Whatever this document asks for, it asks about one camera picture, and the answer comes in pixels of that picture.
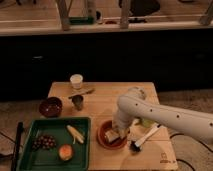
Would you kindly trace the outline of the green object behind arm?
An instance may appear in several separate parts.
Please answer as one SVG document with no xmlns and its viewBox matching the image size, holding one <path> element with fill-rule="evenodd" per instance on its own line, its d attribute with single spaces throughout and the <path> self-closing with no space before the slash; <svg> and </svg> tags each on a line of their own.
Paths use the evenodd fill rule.
<svg viewBox="0 0 213 171">
<path fill-rule="evenodd" d="M 154 124 L 154 122 L 149 119 L 137 119 L 136 120 L 136 125 L 140 125 L 145 128 L 150 128 L 153 124 Z"/>
</svg>

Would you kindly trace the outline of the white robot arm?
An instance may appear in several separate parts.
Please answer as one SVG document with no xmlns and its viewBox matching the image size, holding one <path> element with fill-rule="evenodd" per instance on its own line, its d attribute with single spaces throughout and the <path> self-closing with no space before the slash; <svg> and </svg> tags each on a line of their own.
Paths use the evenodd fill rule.
<svg viewBox="0 0 213 171">
<path fill-rule="evenodd" d="M 121 137 L 135 118 L 155 121 L 197 140 L 213 143 L 213 114 L 154 104 L 141 87 L 132 87 L 117 100 L 113 122 Z"/>
</svg>

